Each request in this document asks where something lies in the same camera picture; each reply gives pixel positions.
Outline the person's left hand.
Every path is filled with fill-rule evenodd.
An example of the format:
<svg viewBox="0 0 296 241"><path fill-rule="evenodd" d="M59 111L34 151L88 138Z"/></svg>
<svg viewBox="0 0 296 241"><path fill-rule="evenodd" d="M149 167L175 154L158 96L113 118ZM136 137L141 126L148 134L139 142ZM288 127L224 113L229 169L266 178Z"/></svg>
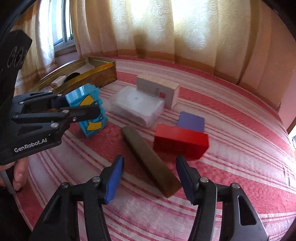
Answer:
<svg viewBox="0 0 296 241"><path fill-rule="evenodd" d="M19 191L27 183L27 179L29 176L28 165L29 165L29 159L28 157L25 157L25 158L19 159L16 162L1 166L1 171L14 167L13 189L15 191Z"/></svg>

